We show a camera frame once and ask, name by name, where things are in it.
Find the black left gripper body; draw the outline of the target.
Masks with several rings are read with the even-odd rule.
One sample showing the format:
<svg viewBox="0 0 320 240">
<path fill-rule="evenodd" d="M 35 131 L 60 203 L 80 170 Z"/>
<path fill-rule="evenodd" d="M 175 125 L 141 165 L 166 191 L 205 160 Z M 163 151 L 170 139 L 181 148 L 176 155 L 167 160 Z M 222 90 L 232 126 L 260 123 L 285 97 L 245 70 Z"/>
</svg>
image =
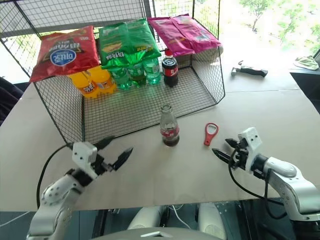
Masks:
<svg viewBox="0 0 320 240">
<path fill-rule="evenodd" d="M 112 172 L 113 166 L 110 163 L 104 162 L 104 158 L 100 155 L 97 155 L 93 163 L 94 172 L 100 176 L 105 172 Z"/>
</svg>

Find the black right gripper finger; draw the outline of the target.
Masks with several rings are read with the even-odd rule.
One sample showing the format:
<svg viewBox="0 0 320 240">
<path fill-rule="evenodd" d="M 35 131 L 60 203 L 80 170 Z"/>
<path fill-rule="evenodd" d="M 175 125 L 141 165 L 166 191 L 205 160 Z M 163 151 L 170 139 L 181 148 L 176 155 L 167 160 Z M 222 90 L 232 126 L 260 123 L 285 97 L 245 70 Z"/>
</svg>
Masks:
<svg viewBox="0 0 320 240">
<path fill-rule="evenodd" d="M 233 149 L 239 150 L 240 149 L 240 142 L 233 138 L 226 138 L 226 143 Z"/>
<path fill-rule="evenodd" d="M 233 164 L 234 163 L 234 160 L 232 159 L 232 157 L 229 154 L 221 151 L 218 148 L 212 148 L 211 150 L 216 157 L 218 157 L 221 161 L 225 162 L 226 164 L 229 164 L 229 163 Z"/>
</svg>

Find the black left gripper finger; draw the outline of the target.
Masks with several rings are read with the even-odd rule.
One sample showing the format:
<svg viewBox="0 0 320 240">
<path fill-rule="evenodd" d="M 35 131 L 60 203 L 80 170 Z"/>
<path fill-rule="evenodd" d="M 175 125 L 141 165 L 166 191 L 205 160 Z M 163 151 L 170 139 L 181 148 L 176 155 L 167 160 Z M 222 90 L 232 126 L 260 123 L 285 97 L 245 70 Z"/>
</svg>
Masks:
<svg viewBox="0 0 320 240">
<path fill-rule="evenodd" d="M 98 151 L 100 151 L 104 149 L 106 146 L 108 146 L 114 138 L 115 138 L 114 135 L 107 136 L 102 140 L 96 142 L 94 146 L 97 148 Z"/>
<path fill-rule="evenodd" d="M 130 147 L 118 156 L 117 160 L 112 164 L 112 169 L 114 171 L 117 171 L 128 160 L 133 149 L 133 147 Z"/>
</svg>

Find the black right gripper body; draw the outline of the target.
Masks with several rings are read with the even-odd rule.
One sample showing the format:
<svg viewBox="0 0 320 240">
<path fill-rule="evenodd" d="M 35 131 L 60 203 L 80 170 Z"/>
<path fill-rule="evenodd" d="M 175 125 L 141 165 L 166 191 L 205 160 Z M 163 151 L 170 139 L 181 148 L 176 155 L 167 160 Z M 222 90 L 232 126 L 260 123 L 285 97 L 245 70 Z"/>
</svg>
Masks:
<svg viewBox="0 0 320 240">
<path fill-rule="evenodd" d="M 241 168 L 242 170 L 246 169 L 247 158 L 249 152 L 247 150 L 248 143 L 246 140 L 239 141 L 240 149 L 234 149 L 231 158 L 233 159 L 234 163 L 231 164 L 233 169 Z"/>
</svg>

